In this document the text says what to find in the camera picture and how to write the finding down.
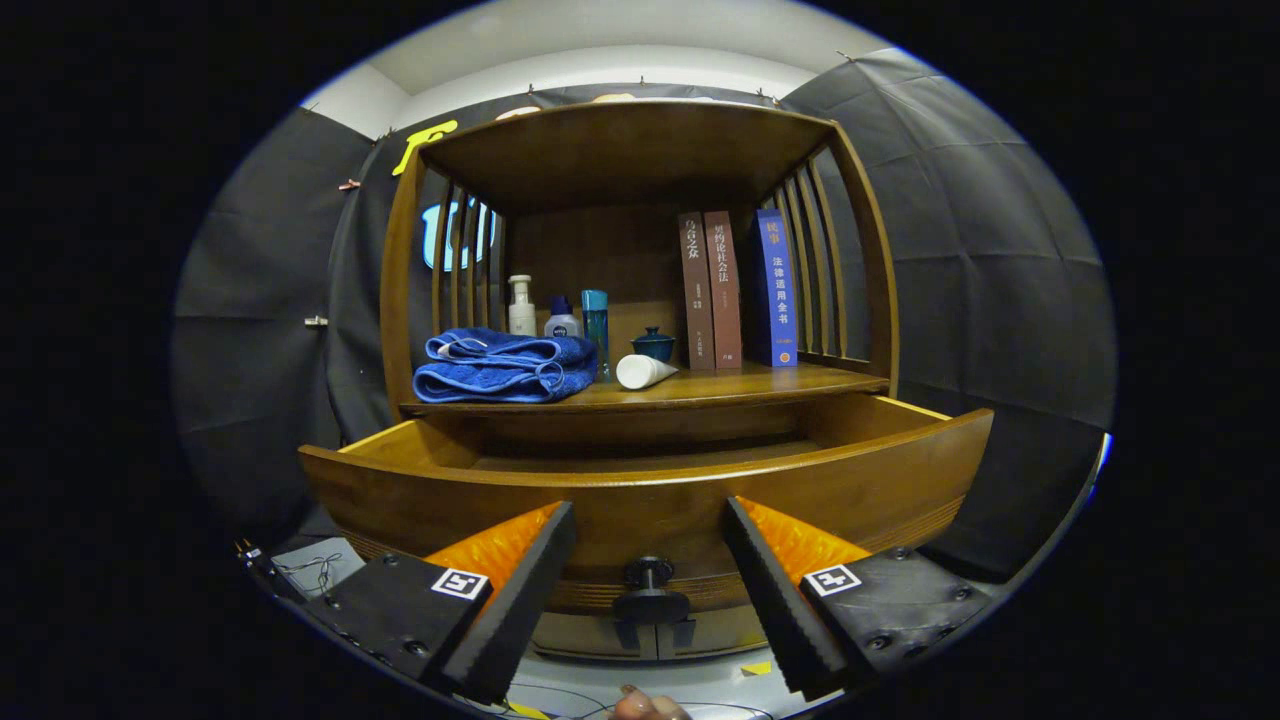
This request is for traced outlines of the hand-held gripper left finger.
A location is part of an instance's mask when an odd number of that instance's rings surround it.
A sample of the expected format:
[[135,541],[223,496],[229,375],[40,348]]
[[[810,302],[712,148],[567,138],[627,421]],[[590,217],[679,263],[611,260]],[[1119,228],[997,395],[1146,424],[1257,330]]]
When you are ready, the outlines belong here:
[[383,673],[495,705],[507,696],[576,542],[571,502],[529,515],[530,539],[517,544],[499,585],[497,570],[385,553],[302,603],[300,616]]

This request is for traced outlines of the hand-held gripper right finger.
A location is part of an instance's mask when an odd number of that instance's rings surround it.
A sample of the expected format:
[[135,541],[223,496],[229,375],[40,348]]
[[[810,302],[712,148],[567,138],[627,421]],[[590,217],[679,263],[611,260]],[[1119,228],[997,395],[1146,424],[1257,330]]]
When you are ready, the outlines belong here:
[[722,532],[791,692],[864,691],[977,624],[995,597],[910,547],[855,559],[829,533],[746,498]]

